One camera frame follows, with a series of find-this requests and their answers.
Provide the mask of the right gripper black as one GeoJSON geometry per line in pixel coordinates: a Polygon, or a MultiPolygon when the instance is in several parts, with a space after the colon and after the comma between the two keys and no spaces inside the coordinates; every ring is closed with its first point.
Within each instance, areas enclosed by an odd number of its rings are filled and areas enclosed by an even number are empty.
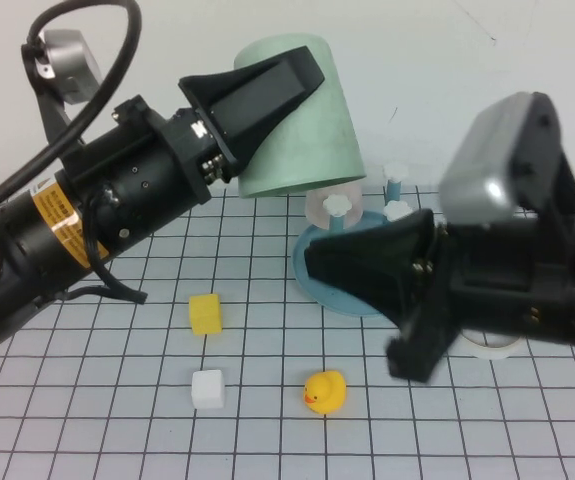
{"type": "Polygon", "coordinates": [[[312,279],[373,307],[400,329],[386,350],[391,376],[427,382],[464,329],[572,340],[574,216],[443,228],[426,288],[424,263],[392,269],[333,263],[411,262],[426,256],[434,237],[434,214],[420,209],[393,222],[312,240],[304,252],[312,279]]]}

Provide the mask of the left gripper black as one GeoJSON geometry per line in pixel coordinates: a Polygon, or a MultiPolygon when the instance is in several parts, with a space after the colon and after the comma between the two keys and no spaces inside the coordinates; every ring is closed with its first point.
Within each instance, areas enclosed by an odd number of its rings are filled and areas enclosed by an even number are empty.
{"type": "Polygon", "coordinates": [[[101,196],[98,240],[120,253],[211,199],[209,185],[241,175],[271,132],[325,77],[306,46],[229,72],[181,79],[192,105],[166,119],[141,96],[120,104],[116,126],[64,163],[65,191],[101,196]]]}

